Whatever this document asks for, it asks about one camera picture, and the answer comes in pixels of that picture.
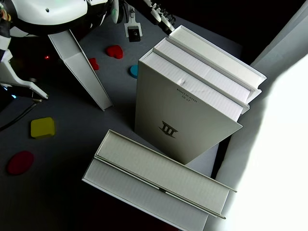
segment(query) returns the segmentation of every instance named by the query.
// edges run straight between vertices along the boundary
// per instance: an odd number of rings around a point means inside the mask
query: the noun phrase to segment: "blue disc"
[[[129,72],[130,72],[130,75],[133,78],[137,78],[137,75],[138,75],[138,65],[131,66],[130,69],[129,69]]]

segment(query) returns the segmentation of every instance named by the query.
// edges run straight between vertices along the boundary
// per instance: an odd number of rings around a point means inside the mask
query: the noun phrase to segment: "yellow block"
[[[51,117],[31,121],[31,137],[35,139],[54,136],[54,120]]]

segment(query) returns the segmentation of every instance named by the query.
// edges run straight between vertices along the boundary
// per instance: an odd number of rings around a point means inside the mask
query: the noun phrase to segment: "red heart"
[[[22,151],[16,153],[6,166],[8,173],[12,175],[19,175],[26,172],[32,165],[34,156],[31,152]]]
[[[90,58],[89,62],[93,68],[94,71],[97,71],[100,69],[100,66],[98,66],[97,62],[96,62],[96,58]]]
[[[114,45],[111,47],[108,47],[106,49],[106,53],[110,57],[115,57],[116,59],[122,59],[123,58],[123,51],[122,48],[119,45]]]

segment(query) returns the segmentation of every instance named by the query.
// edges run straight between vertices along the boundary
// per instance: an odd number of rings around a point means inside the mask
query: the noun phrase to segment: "gray floor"
[[[99,226],[104,227],[101,230],[150,230],[149,224],[152,230],[163,230],[163,224],[154,218],[80,180],[108,129],[154,148],[133,132],[136,79],[128,74],[128,68],[166,35],[139,13],[137,22],[141,22],[144,34],[141,42],[129,43],[123,24],[114,25],[110,17],[80,42],[86,55],[97,59],[97,74],[114,107],[102,112],[69,72],[60,68],[40,85],[50,95],[49,100],[0,133],[0,230],[90,230]],[[240,56],[240,45],[178,18],[177,26],[180,24]],[[104,52],[115,44],[123,48],[121,60]],[[0,125],[30,104],[29,99],[15,100],[0,113]],[[56,135],[30,138],[30,121],[47,116],[55,120]],[[22,150],[35,155],[33,166],[23,175],[7,175],[6,163]],[[206,172],[207,156],[202,160],[195,166]]]

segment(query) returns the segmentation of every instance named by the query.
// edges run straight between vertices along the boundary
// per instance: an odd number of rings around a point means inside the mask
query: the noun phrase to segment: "black pillar logo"
[[[173,137],[173,133],[174,132],[178,132],[177,130],[175,130],[172,126],[170,126],[169,124],[165,123],[164,121],[163,122],[163,127],[160,128],[167,136],[170,136],[170,137]]]

